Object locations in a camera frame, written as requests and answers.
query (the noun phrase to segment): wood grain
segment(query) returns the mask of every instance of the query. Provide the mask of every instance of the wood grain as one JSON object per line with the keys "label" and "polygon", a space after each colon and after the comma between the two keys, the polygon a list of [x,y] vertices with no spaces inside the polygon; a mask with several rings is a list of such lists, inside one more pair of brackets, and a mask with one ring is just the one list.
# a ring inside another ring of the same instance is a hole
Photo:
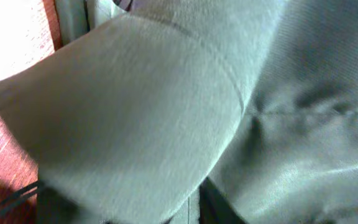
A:
{"label": "wood grain", "polygon": [[[62,46],[53,0],[0,1],[0,80],[21,72]],[[37,179],[37,166],[0,119],[0,200]],[[35,200],[0,223],[34,223]]]}

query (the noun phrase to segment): cloth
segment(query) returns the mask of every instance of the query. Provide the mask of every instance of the cloth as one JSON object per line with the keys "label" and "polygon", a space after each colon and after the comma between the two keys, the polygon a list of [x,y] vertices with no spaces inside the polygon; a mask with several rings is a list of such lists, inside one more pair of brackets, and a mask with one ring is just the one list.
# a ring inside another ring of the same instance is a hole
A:
{"label": "cloth", "polygon": [[55,0],[63,45],[87,34],[104,22],[125,13],[112,0]]}
{"label": "cloth", "polygon": [[358,1],[131,10],[0,82],[45,181],[118,223],[168,220],[206,177],[221,222],[358,223]]}

